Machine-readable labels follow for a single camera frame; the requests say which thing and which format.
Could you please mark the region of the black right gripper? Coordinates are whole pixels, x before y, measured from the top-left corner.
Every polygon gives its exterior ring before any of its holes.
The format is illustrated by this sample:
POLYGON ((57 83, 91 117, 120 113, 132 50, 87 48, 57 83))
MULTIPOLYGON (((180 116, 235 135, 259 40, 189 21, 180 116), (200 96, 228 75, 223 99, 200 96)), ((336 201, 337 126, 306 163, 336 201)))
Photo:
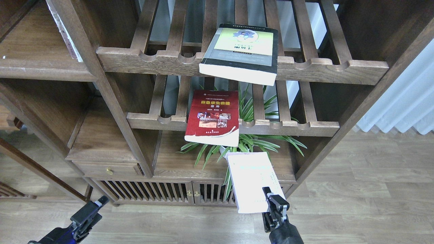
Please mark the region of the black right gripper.
POLYGON ((268 213, 262 213, 264 231, 270 232, 269 239, 272 244, 303 244, 303 240, 296 228, 288 221, 287 211, 290 208, 289 202, 282 196, 271 192, 270 187, 262 187, 265 199, 268 203, 268 213), (281 220, 279 227, 276 227, 275 220, 281 220))

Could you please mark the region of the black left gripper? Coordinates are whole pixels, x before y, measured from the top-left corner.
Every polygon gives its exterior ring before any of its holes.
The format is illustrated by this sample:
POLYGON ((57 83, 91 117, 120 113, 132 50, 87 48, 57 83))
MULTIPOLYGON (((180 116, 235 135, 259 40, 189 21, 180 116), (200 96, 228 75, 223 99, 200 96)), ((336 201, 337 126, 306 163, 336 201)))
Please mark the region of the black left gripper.
POLYGON ((86 203, 80 210, 78 210, 70 220, 74 228, 54 228, 41 240, 29 241, 28 244, 78 244, 85 239, 93 226, 96 225, 101 219, 102 215, 99 210, 109 202, 106 196, 101 196, 97 201, 90 201, 86 203))

